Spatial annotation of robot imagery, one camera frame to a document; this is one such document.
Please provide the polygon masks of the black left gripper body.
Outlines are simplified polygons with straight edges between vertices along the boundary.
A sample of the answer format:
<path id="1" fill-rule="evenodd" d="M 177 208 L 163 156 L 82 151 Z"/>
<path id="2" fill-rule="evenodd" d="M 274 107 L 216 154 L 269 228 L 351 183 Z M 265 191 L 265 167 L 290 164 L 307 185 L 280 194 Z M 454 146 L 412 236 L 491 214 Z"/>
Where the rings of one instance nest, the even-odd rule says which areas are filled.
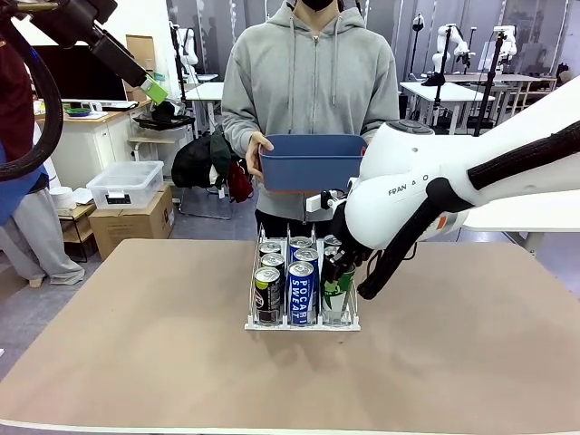
<path id="1" fill-rule="evenodd" d="M 59 6 L 53 11 L 53 23 L 58 33 L 54 40 L 63 48 L 85 43 L 92 54 L 115 72 L 134 72 L 135 62 L 131 54 L 101 28 L 115 9 L 116 6 Z"/>

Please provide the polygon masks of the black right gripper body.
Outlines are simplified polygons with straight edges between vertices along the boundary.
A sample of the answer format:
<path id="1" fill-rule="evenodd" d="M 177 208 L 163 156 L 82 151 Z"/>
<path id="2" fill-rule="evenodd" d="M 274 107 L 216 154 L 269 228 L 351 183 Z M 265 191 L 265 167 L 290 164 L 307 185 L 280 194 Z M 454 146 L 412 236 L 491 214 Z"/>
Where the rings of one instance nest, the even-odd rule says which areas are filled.
<path id="1" fill-rule="evenodd" d="M 355 240 L 347 226 L 345 203 L 339 204 L 334 211 L 330 229 L 341 242 L 338 253 L 331 260 L 335 267 L 358 267 L 370 259 L 373 250 Z"/>

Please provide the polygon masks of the person's right hand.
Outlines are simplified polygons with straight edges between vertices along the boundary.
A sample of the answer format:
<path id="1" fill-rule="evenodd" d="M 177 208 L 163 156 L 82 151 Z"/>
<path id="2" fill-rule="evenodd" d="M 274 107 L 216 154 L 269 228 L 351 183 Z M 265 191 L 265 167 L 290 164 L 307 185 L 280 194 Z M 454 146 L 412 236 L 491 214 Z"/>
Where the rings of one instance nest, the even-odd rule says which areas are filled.
<path id="1" fill-rule="evenodd" d="M 274 146 L 260 131 L 255 131 L 251 134 L 248 143 L 246 165 L 249 174 L 254 176 L 259 182 L 263 181 L 263 172 L 259 155 L 261 149 L 272 151 Z"/>

